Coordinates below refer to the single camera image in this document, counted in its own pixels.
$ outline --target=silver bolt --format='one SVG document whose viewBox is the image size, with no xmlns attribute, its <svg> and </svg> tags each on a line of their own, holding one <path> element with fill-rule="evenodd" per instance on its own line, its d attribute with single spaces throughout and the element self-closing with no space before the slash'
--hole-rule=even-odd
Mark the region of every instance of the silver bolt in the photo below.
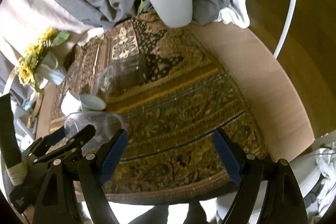
<svg viewBox="0 0 336 224">
<path fill-rule="evenodd" d="M 62 161 L 60 159 L 54 160 L 54 165 L 60 165 Z"/>
<path fill-rule="evenodd" d="M 285 159 L 280 159 L 280 163 L 282 165 L 287 165 L 288 164 L 288 161 L 286 161 Z"/>
<path fill-rule="evenodd" d="M 249 160 L 254 160 L 254 159 L 255 159 L 255 155 L 252 154 L 252 153 L 248 153 L 248 154 L 246 154 L 246 157 L 247 157 Z"/>
<path fill-rule="evenodd" d="M 95 158 L 95 155 L 92 154 L 92 153 L 90 153 L 90 154 L 87 154 L 87 155 L 85 156 L 85 158 L 86 158 L 87 160 L 93 160 L 93 159 Z"/>
</svg>

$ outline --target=wooden floor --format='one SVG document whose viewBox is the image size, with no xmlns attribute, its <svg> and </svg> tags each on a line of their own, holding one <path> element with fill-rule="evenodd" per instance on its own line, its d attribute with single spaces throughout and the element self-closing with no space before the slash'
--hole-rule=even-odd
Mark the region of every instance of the wooden floor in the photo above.
<svg viewBox="0 0 336 224">
<path fill-rule="evenodd" d="M 290 0 L 247 0 L 250 29 L 274 52 Z M 297 0 L 278 57 L 308 113 L 315 137 L 336 129 L 336 0 Z"/>
</svg>

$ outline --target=white tube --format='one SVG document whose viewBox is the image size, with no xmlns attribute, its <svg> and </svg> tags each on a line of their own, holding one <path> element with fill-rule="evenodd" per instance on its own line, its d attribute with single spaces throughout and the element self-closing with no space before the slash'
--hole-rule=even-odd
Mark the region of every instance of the white tube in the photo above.
<svg viewBox="0 0 336 224">
<path fill-rule="evenodd" d="M 286 18 L 286 21 L 285 21 L 285 25 L 283 27 L 283 30 L 282 30 L 277 48 L 275 49 L 275 52 L 274 52 L 274 57 L 275 58 L 278 57 L 278 55 L 281 51 L 281 48 L 282 48 L 282 46 L 285 42 L 289 26 L 291 25 L 291 22 L 292 22 L 292 17 L 293 17 L 293 13 L 294 13 L 294 9 L 295 9 L 295 3 L 296 3 L 296 0 L 290 0 L 290 2 L 289 2 L 288 14 L 287 14 L 287 18 Z"/>
</svg>

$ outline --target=patterned tablecloth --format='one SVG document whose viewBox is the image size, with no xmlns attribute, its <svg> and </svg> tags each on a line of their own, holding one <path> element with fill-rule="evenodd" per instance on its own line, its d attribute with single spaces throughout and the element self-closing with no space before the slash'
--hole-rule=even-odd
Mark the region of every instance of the patterned tablecloth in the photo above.
<svg viewBox="0 0 336 224">
<path fill-rule="evenodd" d="M 99 88 L 108 66 L 137 54 L 148 68 L 145 84 L 117 93 Z M 142 14 L 75 47 L 72 59 L 58 87 L 50 131 L 64 123 L 60 104 L 69 88 L 99 95 L 107 111 L 124 118 L 129 145 L 103 186 L 111 201 L 169 203 L 224 185 L 228 175 L 211 134 L 219 126 L 246 152 L 261 158 L 268 153 L 239 87 L 187 27 L 169 29 L 157 15 Z"/>
</svg>

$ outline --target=white flower pot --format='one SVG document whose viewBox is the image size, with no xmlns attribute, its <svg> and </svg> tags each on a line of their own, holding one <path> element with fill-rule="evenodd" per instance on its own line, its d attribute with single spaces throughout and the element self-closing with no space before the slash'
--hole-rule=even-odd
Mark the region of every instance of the white flower pot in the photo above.
<svg viewBox="0 0 336 224">
<path fill-rule="evenodd" d="M 193 19 L 193 0 L 149 0 L 161 20 L 170 28 L 188 25 Z"/>
<path fill-rule="evenodd" d="M 54 84 L 60 85 L 67 71 L 58 63 L 57 57 L 52 52 L 48 52 L 41 65 L 36 69 L 36 73 Z"/>
</svg>

